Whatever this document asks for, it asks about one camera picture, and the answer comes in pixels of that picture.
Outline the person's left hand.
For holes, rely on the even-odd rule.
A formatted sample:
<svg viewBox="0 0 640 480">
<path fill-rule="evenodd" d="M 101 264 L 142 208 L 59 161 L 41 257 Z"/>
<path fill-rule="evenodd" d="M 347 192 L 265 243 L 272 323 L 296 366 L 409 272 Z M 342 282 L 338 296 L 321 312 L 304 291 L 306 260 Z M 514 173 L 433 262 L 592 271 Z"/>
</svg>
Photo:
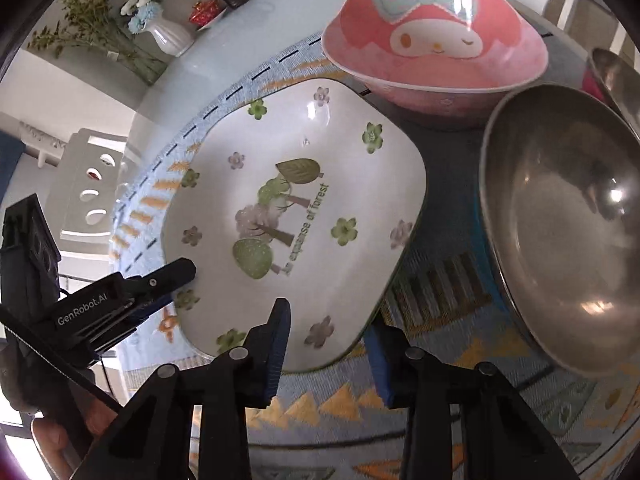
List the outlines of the person's left hand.
<svg viewBox="0 0 640 480">
<path fill-rule="evenodd" d="M 96 396 L 82 392 L 74 396 L 72 414 L 75 413 L 82 416 L 85 428 L 91 436 L 91 444 L 102 437 L 118 415 L 118 411 L 114 411 Z M 71 419 L 72 416 L 68 415 L 46 415 L 35 418 L 30 426 L 38 452 L 55 479 L 72 478 L 78 467 L 78 461 L 73 458 L 76 446 L 67 431 L 72 426 Z"/>
</svg>

